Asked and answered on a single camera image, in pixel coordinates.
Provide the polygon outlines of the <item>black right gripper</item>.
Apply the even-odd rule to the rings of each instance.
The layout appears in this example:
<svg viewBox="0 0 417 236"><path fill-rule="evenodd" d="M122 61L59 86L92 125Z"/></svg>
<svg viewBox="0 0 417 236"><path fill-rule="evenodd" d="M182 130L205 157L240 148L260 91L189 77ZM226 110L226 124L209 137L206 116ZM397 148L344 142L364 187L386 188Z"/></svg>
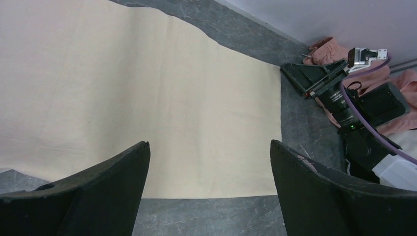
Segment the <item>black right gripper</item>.
<svg viewBox="0 0 417 236"><path fill-rule="evenodd" d="M356 128L358 118L342 94L342 80L348 75L346 60L324 65L286 63L280 71L299 96L317 98L342 128Z"/></svg>

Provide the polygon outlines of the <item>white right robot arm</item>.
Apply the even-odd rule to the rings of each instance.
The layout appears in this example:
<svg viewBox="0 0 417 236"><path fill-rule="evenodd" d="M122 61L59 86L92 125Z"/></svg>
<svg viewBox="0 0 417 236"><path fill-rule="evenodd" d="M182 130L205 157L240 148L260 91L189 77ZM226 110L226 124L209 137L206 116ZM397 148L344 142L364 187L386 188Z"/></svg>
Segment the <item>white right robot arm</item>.
<svg viewBox="0 0 417 236"><path fill-rule="evenodd" d="M351 82L346 60L326 65L286 63L280 68L295 91L318 99L339 124L346 160L361 171L360 178L378 179L382 185L417 189L417 161L377 128L410 111L405 97L391 82L360 95L362 83Z"/></svg>

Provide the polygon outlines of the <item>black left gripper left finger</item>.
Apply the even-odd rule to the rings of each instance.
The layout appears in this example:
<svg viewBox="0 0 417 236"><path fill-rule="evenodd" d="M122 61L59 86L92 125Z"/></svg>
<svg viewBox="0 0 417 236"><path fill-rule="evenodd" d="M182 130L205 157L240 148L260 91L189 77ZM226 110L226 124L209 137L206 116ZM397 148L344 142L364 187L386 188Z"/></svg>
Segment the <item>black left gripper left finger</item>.
<svg viewBox="0 0 417 236"><path fill-rule="evenodd" d="M0 196L3 236L129 236L150 163L141 141L120 154L32 191Z"/></svg>

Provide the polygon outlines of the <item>beige cloth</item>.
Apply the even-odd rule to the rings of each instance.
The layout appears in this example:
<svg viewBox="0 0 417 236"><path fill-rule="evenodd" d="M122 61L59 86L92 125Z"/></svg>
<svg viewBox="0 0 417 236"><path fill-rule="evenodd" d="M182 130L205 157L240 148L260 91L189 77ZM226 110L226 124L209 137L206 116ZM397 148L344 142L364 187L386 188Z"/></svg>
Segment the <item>beige cloth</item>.
<svg viewBox="0 0 417 236"><path fill-rule="evenodd" d="M140 141L144 198L276 194L279 67L160 10L0 3L0 166L56 181Z"/></svg>

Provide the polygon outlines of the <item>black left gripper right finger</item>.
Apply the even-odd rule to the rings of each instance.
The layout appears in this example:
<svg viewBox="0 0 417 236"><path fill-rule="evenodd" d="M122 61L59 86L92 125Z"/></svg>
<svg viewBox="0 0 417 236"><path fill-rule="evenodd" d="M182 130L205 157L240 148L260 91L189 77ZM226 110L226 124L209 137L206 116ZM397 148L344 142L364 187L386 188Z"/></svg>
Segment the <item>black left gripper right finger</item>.
<svg viewBox="0 0 417 236"><path fill-rule="evenodd" d="M414 236L417 194L368 182L302 156L278 140L270 162L290 236Z"/></svg>

